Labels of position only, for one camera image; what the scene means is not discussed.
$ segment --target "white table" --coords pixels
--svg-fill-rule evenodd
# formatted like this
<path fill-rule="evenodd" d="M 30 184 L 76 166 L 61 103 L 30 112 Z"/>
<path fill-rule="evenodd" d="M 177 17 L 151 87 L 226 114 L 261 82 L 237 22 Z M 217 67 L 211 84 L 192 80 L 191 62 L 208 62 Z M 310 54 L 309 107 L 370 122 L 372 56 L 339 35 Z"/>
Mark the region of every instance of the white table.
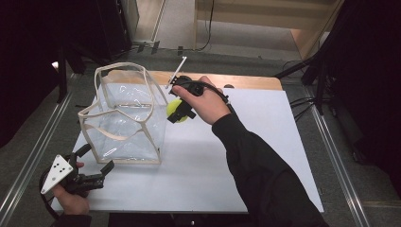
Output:
<path fill-rule="evenodd" d="M 305 150 L 284 91 L 224 89 L 249 131 L 267 141 L 294 169 L 309 198 L 323 212 Z M 86 144 L 83 135 L 74 150 Z M 79 161 L 80 173 L 99 173 L 91 152 Z M 160 165 L 115 165 L 104 188 L 93 190 L 91 210 L 151 213 L 245 213 L 230 174 L 225 149 L 211 126 L 197 116 L 183 123 L 167 122 Z M 57 201 L 55 210 L 61 210 Z"/>

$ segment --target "black cable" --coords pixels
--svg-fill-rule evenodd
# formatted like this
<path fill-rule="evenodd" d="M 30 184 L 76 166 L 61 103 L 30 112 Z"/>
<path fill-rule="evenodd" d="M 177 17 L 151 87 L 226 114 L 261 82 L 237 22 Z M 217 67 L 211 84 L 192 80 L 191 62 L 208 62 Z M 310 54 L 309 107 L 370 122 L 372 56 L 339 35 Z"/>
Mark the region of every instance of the black cable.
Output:
<path fill-rule="evenodd" d="M 205 30 L 206 30 L 206 32 L 207 32 L 207 35 L 209 36 L 211 36 L 211 30 L 209 30 L 209 28 L 207 27 L 207 21 L 206 20 L 204 20 L 204 28 L 205 28 Z"/>
<path fill-rule="evenodd" d="M 213 92 L 215 92 L 218 96 L 220 96 L 220 98 L 223 100 L 223 102 L 227 105 L 228 109 L 230 110 L 230 112 L 232 114 L 236 115 L 236 112 L 234 110 L 234 107 L 231 105 L 230 101 L 228 100 L 228 96 L 225 96 L 221 91 L 219 91 L 215 86 L 203 82 L 203 81 L 198 81 L 198 80 L 191 80 L 191 81 L 186 81 L 181 83 L 180 85 L 184 85 L 184 84 L 198 84 L 202 87 L 206 87 L 210 90 L 212 90 Z"/>
<path fill-rule="evenodd" d="M 68 162 L 68 160 L 70 160 L 71 155 L 64 155 L 63 158 L 65 159 L 65 161 Z M 60 216 L 59 214 L 57 214 L 57 212 L 51 207 L 51 205 L 49 204 L 53 199 L 54 196 L 52 198 L 50 198 L 49 200 L 46 198 L 46 196 L 44 194 L 41 193 L 42 187 L 44 186 L 44 181 L 45 178 L 47 176 L 47 174 L 50 172 L 50 167 L 48 167 L 47 169 L 44 170 L 44 172 L 42 173 L 41 178 L 39 179 L 39 194 L 41 195 L 41 199 L 44 202 L 44 207 L 46 208 L 47 212 L 54 218 L 54 219 L 58 219 Z"/>
<path fill-rule="evenodd" d="M 301 97 L 301 98 L 298 98 L 298 99 L 295 99 L 295 100 L 289 102 L 289 104 L 293 104 L 293 103 L 298 102 L 298 101 L 305 101 L 306 99 L 313 99 L 313 98 L 315 98 L 315 97 L 313 97 L 313 96 L 311 96 L 311 97 Z"/>
<path fill-rule="evenodd" d="M 315 104 L 314 103 L 309 104 L 309 106 L 307 106 L 303 111 L 296 114 L 294 116 L 295 122 L 298 122 L 298 120 L 301 119 L 301 117 L 306 113 L 306 111 L 308 111 L 313 105 L 315 105 Z"/>
<path fill-rule="evenodd" d="M 306 103 L 310 103 L 310 102 L 315 103 L 314 101 L 315 101 L 314 99 L 307 99 L 307 100 L 305 100 L 303 102 L 292 104 L 292 105 L 290 105 L 290 107 L 291 107 L 291 109 L 293 109 L 295 107 L 302 106 L 302 105 L 304 105 Z"/>
<path fill-rule="evenodd" d="M 210 18 L 209 18 L 209 29 L 206 28 L 207 33 L 208 33 L 208 39 L 206 42 L 206 45 L 204 47 L 198 48 L 198 49 L 170 49 L 170 48 L 157 48 L 157 50 L 168 50 L 168 51 L 191 51 L 191 52 L 200 52 L 202 51 L 209 43 L 210 43 L 210 39 L 212 37 L 212 21 L 213 21 L 213 13 L 215 11 L 215 0 L 212 1 L 212 8 L 210 10 Z M 151 46 L 143 46 L 143 48 L 150 48 L 153 49 L 153 47 Z M 121 53 L 118 54 L 117 57 L 115 57 L 113 60 L 111 61 L 117 61 L 118 59 L 120 59 L 124 54 L 127 54 L 129 52 L 132 52 L 133 50 L 139 49 L 139 47 L 135 47 L 135 48 L 131 48 L 129 50 L 123 51 Z"/>
<path fill-rule="evenodd" d="M 288 63 L 290 63 L 290 62 L 295 62 L 295 61 L 298 61 L 298 60 L 287 61 L 287 62 L 283 65 L 283 67 L 281 68 L 281 71 L 284 71 L 284 68 L 286 67 L 286 65 L 287 65 Z"/>

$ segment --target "clear plastic bag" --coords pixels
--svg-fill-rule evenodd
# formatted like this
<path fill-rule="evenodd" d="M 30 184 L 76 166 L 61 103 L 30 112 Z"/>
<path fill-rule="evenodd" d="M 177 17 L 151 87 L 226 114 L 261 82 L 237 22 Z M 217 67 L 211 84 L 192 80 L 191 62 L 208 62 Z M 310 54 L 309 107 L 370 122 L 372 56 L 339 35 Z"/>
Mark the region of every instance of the clear plastic bag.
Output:
<path fill-rule="evenodd" d="M 98 163 L 160 164 L 167 100 L 145 67 L 130 62 L 95 71 L 96 100 L 78 113 Z"/>

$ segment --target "metal rail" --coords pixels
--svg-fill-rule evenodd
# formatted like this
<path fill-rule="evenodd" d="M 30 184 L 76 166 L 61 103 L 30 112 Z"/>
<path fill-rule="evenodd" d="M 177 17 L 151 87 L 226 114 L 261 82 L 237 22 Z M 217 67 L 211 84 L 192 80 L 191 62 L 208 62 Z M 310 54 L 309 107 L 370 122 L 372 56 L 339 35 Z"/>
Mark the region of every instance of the metal rail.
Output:
<path fill-rule="evenodd" d="M 33 173 L 35 172 L 38 163 L 41 161 L 42 156 L 44 155 L 44 151 L 47 148 L 47 145 L 53 136 L 53 133 L 65 112 L 68 103 L 71 100 L 71 96 L 73 94 L 73 88 L 77 81 L 77 75 L 72 74 L 69 79 L 70 86 L 72 87 L 71 91 L 67 93 L 64 100 L 57 104 L 53 113 L 50 115 L 44 129 L 30 152 L 29 156 L 26 159 L 26 162 L 15 179 L 12 186 L 9 188 L 6 196 L 2 201 L 2 205 L 0 207 L 0 226 L 7 226 L 9 223 L 9 219 L 11 218 L 15 208 L 18 205 L 21 197 L 23 196 L 26 187 L 32 178 Z"/>
<path fill-rule="evenodd" d="M 305 93 L 306 96 L 313 96 L 313 91 L 310 86 L 305 87 Z M 358 227 L 370 227 L 371 225 L 366 217 L 362 202 L 360 201 L 357 191 L 351 182 L 344 163 L 342 162 L 339 151 L 337 150 L 336 144 L 334 143 L 334 140 L 331 137 L 330 131 L 324 120 L 324 116 L 319 114 L 315 106 L 312 107 L 312 114 L 322 135 L 322 139 L 327 148 L 331 163 L 336 171 L 337 177 L 339 178 L 340 186 L 344 193 L 345 199 L 347 200 L 348 206 L 350 207 L 356 225 Z"/>

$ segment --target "wire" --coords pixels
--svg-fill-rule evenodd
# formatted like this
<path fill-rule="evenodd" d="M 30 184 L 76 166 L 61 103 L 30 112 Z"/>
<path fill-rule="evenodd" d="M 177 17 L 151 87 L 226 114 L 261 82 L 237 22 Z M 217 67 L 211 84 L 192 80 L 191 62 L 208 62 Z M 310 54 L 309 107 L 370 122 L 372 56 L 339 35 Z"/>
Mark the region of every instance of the wire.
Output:
<path fill-rule="evenodd" d="M 304 105 L 304 104 L 306 104 L 306 103 L 308 103 L 308 102 L 315 103 L 315 99 L 314 99 L 314 98 L 307 99 L 307 100 L 305 100 L 304 102 L 292 104 L 292 105 L 290 105 L 290 107 L 291 107 L 291 109 L 293 109 L 293 108 L 295 108 L 295 107 L 302 106 L 302 105 Z"/>
<path fill-rule="evenodd" d="M 284 69 L 285 69 L 285 67 L 286 67 L 286 65 L 287 65 L 288 63 L 290 63 L 290 62 L 295 62 L 295 61 L 299 61 L 299 62 L 302 63 L 304 66 L 307 66 L 307 65 L 304 63 L 304 61 L 292 60 L 292 61 L 287 61 L 287 62 L 283 65 L 283 67 L 281 68 L 281 71 L 282 71 L 282 72 L 284 71 Z"/>
<path fill-rule="evenodd" d="M 303 100 L 305 100 L 305 99 L 310 99 L 310 98 L 315 98 L 315 97 L 301 97 L 301 98 L 298 98 L 298 99 L 295 99 L 295 100 L 289 102 L 289 104 L 293 104 L 293 103 L 295 103 L 295 102 L 303 101 Z"/>
<path fill-rule="evenodd" d="M 212 22 L 213 22 L 213 14 L 215 11 L 215 0 L 212 1 L 212 8 L 210 10 L 210 18 L 209 18 L 209 27 L 206 27 L 206 31 L 208 33 L 208 38 L 207 38 L 207 42 L 206 44 L 198 49 L 171 49 L 171 48 L 157 48 L 157 50 L 168 50 L 168 51 L 191 51 L 191 52 L 201 52 L 208 44 L 210 44 L 210 39 L 212 37 Z M 149 49 L 153 49 L 153 47 L 151 46 L 143 46 L 143 48 L 149 48 Z M 111 61 L 117 61 L 119 58 L 121 58 L 124 54 L 132 52 L 133 50 L 139 49 L 139 46 L 136 48 L 131 48 L 129 50 L 123 51 L 121 53 L 118 54 L 118 56 L 116 56 L 113 60 Z"/>
<path fill-rule="evenodd" d="M 219 91 L 215 86 L 213 86 L 213 85 L 211 85 L 211 84 L 209 84 L 209 83 L 203 82 L 203 81 L 198 81 L 198 80 L 186 81 L 186 82 L 181 83 L 180 86 L 181 86 L 181 85 L 184 85 L 184 84 L 198 84 L 198 85 L 200 85 L 200 86 L 203 86 L 203 87 L 206 87 L 206 88 L 212 90 L 212 91 L 215 92 L 218 96 L 221 97 L 221 99 L 222 99 L 222 100 L 224 101 L 224 103 L 227 105 L 227 107 L 228 107 L 228 109 L 230 110 L 230 112 L 231 112 L 232 114 L 235 114 L 235 115 L 236 115 L 236 112 L 235 112 L 235 110 L 234 110 L 234 107 L 231 105 L 230 101 L 228 100 L 228 96 L 225 96 L 225 95 L 224 95 L 221 91 Z"/>
<path fill-rule="evenodd" d="M 236 0 L 233 0 L 231 3 L 229 3 L 229 4 L 225 4 L 225 5 L 228 5 L 227 7 L 223 7 L 222 5 L 223 4 L 220 4 L 220 8 L 223 8 L 223 9 L 226 9 L 226 8 L 228 8 L 228 7 L 230 7 L 230 6 L 232 6 L 234 3 L 236 2 Z"/>
<path fill-rule="evenodd" d="M 70 160 L 71 155 L 64 155 L 63 158 L 65 159 L 65 161 L 68 162 L 68 160 Z M 50 202 L 54 199 L 54 196 L 51 197 L 50 199 L 47 199 L 45 195 L 42 194 L 41 190 L 42 187 L 44 186 L 44 181 L 46 179 L 47 174 L 50 172 L 50 167 L 48 167 L 47 169 L 44 170 L 44 172 L 42 173 L 41 178 L 39 179 L 39 194 L 41 195 L 41 199 L 44 202 L 44 207 L 46 208 L 47 212 L 54 218 L 54 219 L 58 219 L 60 216 L 59 214 L 57 214 L 57 212 L 50 206 Z"/>
<path fill-rule="evenodd" d="M 295 122 L 298 122 L 298 120 L 301 119 L 301 117 L 306 113 L 306 111 L 308 111 L 313 105 L 315 105 L 315 104 L 314 103 L 309 104 L 303 111 L 296 114 L 294 116 Z"/>

